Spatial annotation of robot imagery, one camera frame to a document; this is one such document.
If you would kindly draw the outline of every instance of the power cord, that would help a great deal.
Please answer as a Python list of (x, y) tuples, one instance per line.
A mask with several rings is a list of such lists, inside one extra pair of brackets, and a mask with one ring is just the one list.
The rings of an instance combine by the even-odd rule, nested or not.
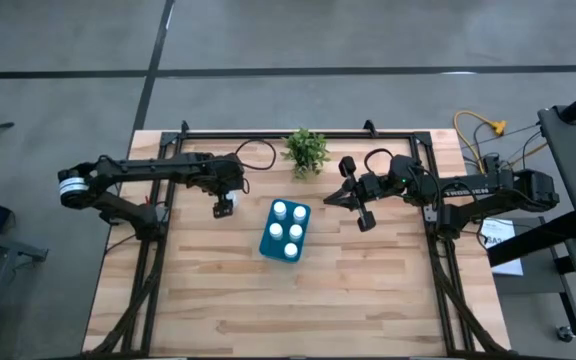
[[(538, 123), (537, 123), (537, 124), (534, 124), (534, 125), (526, 126), (526, 127), (524, 127), (524, 128), (518, 129), (518, 130), (511, 131), (511, 132), (509, 132), (509, 133), (504, 133), (503, 137), (508, 137), (508, 136), (510, 136), (510, 135), (513, 135), (513, 134), (518, 134), (518, 133), (520, 133), (520, 132), (522, 132), (522, 131), (525, 131), (525, 130), (528, 130), (528, 129), (532, 129), (532, 128), (537, 127), (537, 126), (539, 126)], [(502, 138), (502, 136), (497, 136), (497, 137), (494, 137), (494, 138), (482, 140), (482, 141), (478, 142), (478, 144), (479, 144), (479, 145), (485, 144), (485, 143), (487, 143), (487, 142), (499, 140), (499, 139), (501, 139), (501, 138)], [(463, 149), (465, 149), (465, 148), (467, 148), (467, 147), (468, 147), (468, 145), (462, 146), (460, 149), (463, 150)]]
[[(484, 124), (488, 124), (490, 125), (490, 127), (495, 131), (495, 134), (499, 137), (502, 136), (504, 134), (504, 129), (506, 128), (506, 124), (507, 122), (505, 120), (502, 121), (490, 121), (488, 119), (486, 119), (485, 117), (469, 111), (469, 110), (462, 110), (462, 111), (457, 111), (455, 113), (455, 115), (452, 118), (452, 123), (453, 123), (453, 127), (455, 128), (455, 130), (457, 131), (457, 135), (459, 135), (459, 137), (461, 138), (461, 140), (466, 143), (466, 146), (470, 149), (470, 151), (472, 152), (473, 156), (475, 157), (476, 161), (480, 161), (480, 153), (479, 151), (477, 151), (476, 148), (473, 147), (473, 145), (470, 143), (470, 141), (468, 141), (468, 139), (464, 136), (464, 134), (461, 132), (461, 130), (459, 129), (459, 117), (461, 115), (470, 115), (480, 121), (482, 121)], [(482, 164), (479, 164), (479, 171), (483, 174), (484, 173), (484, 167)]]
[[(526, 142), (524, 143), (524, 145), (522, 147), (520, 147), (519, 149), (517, 149), (514, 153), (512, 153), (512, 155), (510, 155), (508, 157), (508, 163), (510, 164), (510, 168), (512, 169), (518, 162), (522, 161), (524, 163), (524, 169), (525, 169), (525, 159), (531, 155), (534, 155), (535, 153), (537, 153), (538, 151), (540, 151), (541, 149), (545, 148), (546, 146), (548, 146), (548, 143), (545, 142), (537, 147), (535, 147), (534, 149), (530, 150), (529, 152), (526, 152), (526, 147), (528, 146), (528, 144), (530, 144), (534, 139), (536, 139), (537, 135), (539, 135), (540, 132), (536, 132), (535, 134), (533, 134), (530, 138), (528, 138), (528, 140), (526, 140)], [(515, 160), (511, 160), (513, 156), (515, 156), (517, 153), (519, 153), (520, 151), (522, 151), (522, 156), (515, 159)]]
[[(160, 202), (156, 203), (155, 206), (156, 206), (156, 205), (159, 205), (160, 203), (165, 203), (165, 201), (160, 201)], [(170, 208), (166, 208), (166, 211), (164, 212), (164, 215), (162, 216), (161, 220), (159, 221), (159, 225), (158, 225), (159, 227), (161, 227), (161, 226), (164, 224), (164, 220), (166, 220), (166, 216), (168, 215), (168, 213), (170, 213)], [(104, 256), (108, 255), (108, 253), (110, 252), (110, 250), (112, 250), (112, 249), (116, 248), (117, 246), (125, 243), (126, 241), (134, 238), (135, 236), (137, 236), (136, 233), (135, 233), (135, 234), (132, 234), (132, 235), (130, 235), (130, 236), (128, 236), (128, 237), (125, 237), (124, 239), (121, 239), (121, 240), (119, 240), (118, 242), (112, 244), (109, 248), (106, 249), (106, 251), (104, 251)]]
[(526, 170), (526, 146), (528, 146), (528, 144), (530, 144), (533, 140), (535, 140), (537, 136), (539, 136), (539, 132), (533, 135), (530, 139), (526, 140), (524, 148), (521, 151), (521, 163), (522, 163), (522, 169), (524, 170)]
[(472, 139), (475, 140), (475, 147), (477, 148), (477, 154), (479, 154), (479, 157), (481, 158), (481, 148), (479, 147), (479, 140), (477, 140), (477, 132), (479, 131), (479, 129), (481, 129), (484, 125), (486, 125), (485, 122), (482, 122), (481, 124), (477, 125), (477, 127), (475, 128), (475, 131), (472, 132)]
[(382, 152), (390, 155), (391, 158), (393, 157), (390, 150), (388, 150), (386, 148), (379, 148), (379, 149), (372, 150), (368, 154), (366, 154), (366, 156), (364, 157), (364, 167), (366, 168), (366, 170), (373, 172), (372, 169), (370, 168), (370, 166), (368, 166), (368, 160), (370, 160), (370, 158), (373, 155), (378, 154), (378, 153), (382, 153)]

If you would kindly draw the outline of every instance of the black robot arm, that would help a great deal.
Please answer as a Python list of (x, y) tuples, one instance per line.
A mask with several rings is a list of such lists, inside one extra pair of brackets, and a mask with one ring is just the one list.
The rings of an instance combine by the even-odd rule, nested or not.
[(93, 207), (99, 216), (113, 224), (116, 219), (128, 221), (140, 240), (157, 240), (162, 235), (159, 226), (163, 214), (154, 204), (136, 205), (107, 191), (121, 182), (170, 180), (197, 186), (217, 197), (213, 215), (220, 218), (232, 215), (229, 191), (244, 188), (244, 169), (235, 153), (214, 156), (211, 153), (181, 153), (170, 159), (119, 160), (102, 155), (97, 162), (81, 163), (58, 173), (61, 204), (73, 208)]
[[(559, 203), (552, 178), (534, 170), (501, 169), (496, 157), (484, 159), (485, 174), (437, 178), (414, 159), (396, 155), (386, 175), (369, 171), (357, 180), (354, 160), (346, 156), (339, 163), (346, 178), (342, 188), (324, 199), (328, 205), (358, 210), (361, 231), (372, 229), (376, 221), (365, 203), (384, 197), (399, 196), (414, 206), (432, 205), (437, 210), (437, 235), (459, 238), (461, 229), (470, 221), (501, 214), (514, 209), (542, 212)], [(484, 199), (456, 206), (441, 199), (456, 196), (490, 195)]]

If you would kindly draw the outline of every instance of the black cable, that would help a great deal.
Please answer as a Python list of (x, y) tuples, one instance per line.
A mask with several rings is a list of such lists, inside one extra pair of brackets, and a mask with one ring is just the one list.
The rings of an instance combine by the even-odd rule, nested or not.
[(471, 162), (471, 163), (477, 165), (477, 162), (475, 160), (469, 158), (468, 156), (462, 155), (461, 157), (464, 159), (464, 161)]
[[(505, 138), (505, 137), (507, 137), (507, 136), (509, 136), (509, 135), (516, 134), (516, 133), (522, 132), (522, 131), (524, 131), (524, 130), (528, 130), (528, 129), (530, 129), (530, 128), (534, 128), (534, 127), (536, 127), (536, 126), (539, 126), (539, 123), (537, 123), (537, 124), (535, 124), (535, 125), (526, 126), (525, 128), (521, 128), (521, 129), (519, 129), (519, 130), (511, 131), (511, 132), (509, 132), (509, 133), (504, 133), (502, 136), (495, 136), (494, 138), (490, 138), (490, 139), (486, 139), (486, 140), (480, 141), (480, 142), (478, 142), (476, 145), (481, 145), (481, 144), (485, 144), (485, 143), (490, 142), (490, 141), (499, 140), (499, 139), (501, 139), (501, 138)], [(467, 147), (468, 147), (468, 145), (465, 145), (465, 146), (462, 146), (461, 149), (463, 150), (463, 149), (465, 149), (465, 148), (467, 148)]]
[[(156, 205), (159, 205), (160, 203), (165, 203), (165, 201), (160, 201), (160, 202), (156, 203), (155, 206), (156, 206)], [(159, 227), (161, 227), (161, 226), (163, 225), (163, 223), (164, 223), (165, 220), (166, 220), (166, 216), (168, 215), (169, 212), (170, 212), (170, 208), (168, 207), (168, 208), (166, 208), (166, 211), (164, 212), (164, 215), (161, 217), (161, 220), (159, 221), (159, 225), (158, 225)], [(117, 246), (125, 243), (126, 241), (134, 238), (135, 236), (137, 236), (136, 233), (135, 233), (135, 234), (132, 234), (132, 235), (130, 235), (130, 236), (124, 238), (124, 239), (121, 239), (119, 242), (116, 242), (116, 243), (112, 244), (108, 249), (106, 249), (106, 251), (104, 251), (104, 256), (108, 255), (108, 253), (110, 252), (110, 250), (112, 250), (112, 249), (116, 248)]]
[(533, 140), (535, 140), (539, 134), (540, 134), (540, 132), (537, 132), (537, 133), (535, 133), (535, 135), (531, 136), (530, 139), (526, 140), (526, 143), (524, 144), (524, 148), (521, 151), (521, 164), (522, 164), (524, 170), (526, 170), (526, 146), (528, 146), (528, 144), (533, 142)]
[[(481, 228), (483, 226), (484, 212), (481, 209), (481, 206), (479, 204), (479, 199), (477, 199), (477, 196), (472, 191), (472, 189), (470, 189), (470, 187), (468, 185), (464, 184), (463, 182), (456, 181), (456, 182), (453, 182), (451, 184), (447, 184), (446, 186), (444, 186), (442, 189), (440, 189), (439, 193), (443, 194), (443, 190), (445, 188), (447, 188), (449, 186), (456, 186), (456, 185), (462, 186), (463, 188), (465, 188), (470, 193), (475, 204), (477, 205), (477, 207), (480, 210), (481, 224), (479, 226), (479, 230), (477, 231), (477, 239), (479, 241), (479, 244), (482, 245), (481, 241), (479, 240), (479, 233), (481, 232)], [(443, 200), (443, 196), (440, 196), (439, 201), (441, 202), (442, 200)], [(468, 325), (470, 325), (470, 328), (471, 328), (470, 330), (475, 335), (477, 340), (479, 340), (479, 342), (482, 345), (482, 347), (484, 348), (484, 350), (485, 351), (492, 351), (492, 352), (506, 351), (502, 346), (497, 344), (495, 342), (495, 340), (490, 336), (490, 334), (481, 326), (481, 324), (479, 323), (477, 318), (470, 311), (470, 309), (468, 308), (466, 303), (462, 300), (462, 298), (459, 296), (459, 294), (455, 290), (454, 286), (452, 285), (452, 282), (448, 279), (448, 277), (444, 273), (443, 267), (438, 262), (438, 260), (433, 260), (433, 258), (431, 257), (430, 261), (431, 261), (431, 268), (433, 270), (433, 273), (435, 273), (435, 275), (436, 275), (436, 280), (439, 280), (438, 285), (444, 290), (446, 295), (448, 295), (448, 297), (452, 300), (452, 303), (456, 307), (457, 312), (463, 317), (463, 319), (466, 321), (466, 323)]]
[(524, 198), (524, 200), (526, 200), (528, 203), (532, 204), (533, 206), (535, 206), (537, 209), (542, 209), (541, 211), (546, 211), (549, 210), (547, 205), (544, 204), (540, 204), (536, 201), (534, 201), (533, 199), (529, 198), (528, 196), (526, 196), (526, 194), (522, 193), (521, 191), (517, 190), (517, 189), (504, 189), (504, 191), (510, 191), (512, 193), (515, 193), (519, 196), (521, 196), (522, 198)]
[(485, 122), (482, 122), (481, 124), (477, 125), (477, 127), (475, 128), (475, 131), (473, 131), (472, 133), (472, 138), (473, 140), (475, 140), (475, 148), (477, 149), (477, 156), (479, 156), (479, 158), (481, 159), (481, 148), (479, 147), (479, 140), (477, 140), (477, 131), (479, 131), (479, 129), (481, 129), (482, 126), (484, 125), (488, 125)]
[(125, 243), (126, 241), (134, 238), (135, 236), (137, 236), (137, 234), (132, 234), (132, 235), (126, 237), (125, 239), (122, 239), (122, 240), (120, 240), (119, 242), (112, 244), (108, 249), (106, 249), (106, 251), (104, 252), (104, 256), (108, 255), (108, 253), (110, 252), (110, 250), (112, 250), (112, 249), (116, 248), (117, 246)]
[(266, 166), (266, 167), (257, 167), (257, 166), (252, 166), (252, 165), (248, 165), (245, 164), (243, 162), (239, 162), (239, 164), (241, 166), (245, 166), (247, 168), (253, 169), (253, 170), (269, 170), (270, 168), (273, 167), (273, 165), (275, 165), (275, 160), (277, 159), (277, 151), (275, 150), (275, 147), (272, 146), (271, 143), (269, 143), (266, 140), (263, 139), (249, 139), (244, 141), (243, 143), (241, 143), (241, 145), (239, 145), (239, 147), (237, 148), (237, 150), (235, 150), (235, 155), (239, 154), (239, 150), (241, 150), (241, 148), (243, 148), (244, 146), (246, 146), (247, 144), (250, 144), (251, 142), (258, 142), (258, 143), (262, 143), (265, 145), (268, 145), (268, 147), (270, 148), (270, 150), (272, 150), (272, 161), (270, 162), (270, 165)]
[(244, 184), (246, 184), (247, 186), (244, 186), (244, 188), (241, 189), (241, 192), (248, 195), (250, 194), (250, 183), (248, 182), (248, 179), (244, 178)]
[(101, 154), (99, 155), (99, 157), (97, 158), (97, 161), (101, 160), (101, 159), (106, 159), (108, 160), (109, 163), (121, 167), (121, 164), (119, 164), (115, 159), (111, 158), (110, 156), (106, 155), (106, 154)]
[(385, 148), (379, 148), (379, 149), (375, 149), (370, 151), (368, 154), (366, 154), (366, 156), (364, 157), (364, 166), (366, 167), (366, 169), (370, 172), (372, 172), (372, 170), (370, 169), (370, 166), (368, 166), (368, 160), (370, 160), (370, 158), (375, 155), (378, 154), (380, 152), (385, 152), (386, 154), (390, 155), (390, 157), (392, 158), (392, 153), (390, 152), (390, 150), (385, 149)]
[(481, 233), (481, 229), (483, 228), (483, 221), (479, 224), (479, 228), (477, 229), (477, 231), (468, 231), (468, 230), (461, 230), (461, 232), (466, 233), (466, 234), (473, 234), (473, 235), (477, 235), (477, 243), (479, 243), (479, 246), (481, 246), (482, 249), (484, 249), (486, 252), (488, 251), (488, 248), (486, 248), (486, 245), (488, 243), (488, 237), (484, 234)]
[[(540, 132), (537, 131), (535, 134), (533, 134), (532, 136), (530, 136), (530, 138), (532, 138), (533, 136), (535, 136), (536, 134), (539, 134), (539, 133), (540, 133)], [(508, 156), (507, 159), (508, 159), (508, 160), (512, 159), (513, 156), (517, 155), (522, 149), (523, 149), (523, 146), (520, 147), (519, 149), (517, 149), (517, 151), (515, 151), (514, 153), (512, 153), (512, 155)]]

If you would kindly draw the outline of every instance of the wooden table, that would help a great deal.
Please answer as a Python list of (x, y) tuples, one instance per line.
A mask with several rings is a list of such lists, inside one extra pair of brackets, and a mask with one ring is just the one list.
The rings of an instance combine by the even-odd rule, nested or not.
[[(160, 134), (136, 132), (130, 158), (156, 157)], [(431, 134), (440, 176), (464, 175), (456, 133), (431, 130)], [(234, 151), (241, 142), (186, 140), (182, 151), (222, 154)], [(272, 143), (278, 152), (284, 151), (281, 141)], [(280, 157), (269, 171), (246, 169), (250, 194), (239, 192), (235, 214), (218, 220), (212, 216), (214, 197), (178, 186), (151, 355), (445, 354), (420, 210), (396, 197), (372, 202), (368, 207), (374, 211), (377, 227), (361, 233), (356, 212), (322, 202), (341, 186), (337, 164), (342, 156), (353, 156), (357, 174), (362, 174), (365, 154), (379, 147), (410, 155), (409, 144), (403, 140), (329, 140), (332, 161), (325, 164), (322, 174), (307, 181), (293, 180), (292, 163)], [(239, 156), (246, 163), (263, 166), (269, 163), (271, 152), (253, 143)], [(371, 167), (385, 172), (388, 161), (385, 154), (375, 155)], [(126, 183), (121, 194), (143, 203), (150, 185)], [(165, 186), (161, 191), (163, 199)], [(303, 256), (297, 264), (259, 254), (275, 198), (312, 208)], [(113, 229), (108, 246), (132, 233), (129, 226)], [(84, 350), (99, 344), (126, 309), (138, 248), (139, 242), (130, 240), (106, 256)], [(468, 234), (457, 241), (456, 251), (469, 306), (495, 340), (508, 347), (485, 253)], [(455, 337), (460, 339), (454, 311), (451, 318)], [(137, 323), (139, 338), (141, 321), (143, 314)]]

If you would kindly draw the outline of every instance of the potted plant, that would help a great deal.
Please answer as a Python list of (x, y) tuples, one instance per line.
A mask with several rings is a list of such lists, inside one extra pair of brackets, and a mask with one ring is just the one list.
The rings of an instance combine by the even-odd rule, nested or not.
[(326, 154), (326, 139), (321, 134), (315, 134), (308, 129), (299, 131), (283, 139), (287, 153), (281, 153), (284, 159), (294, 160), (293, 174), (298, 179), (305, 179), (309, 173), (319, 174), (324, 161), (330, 161)]

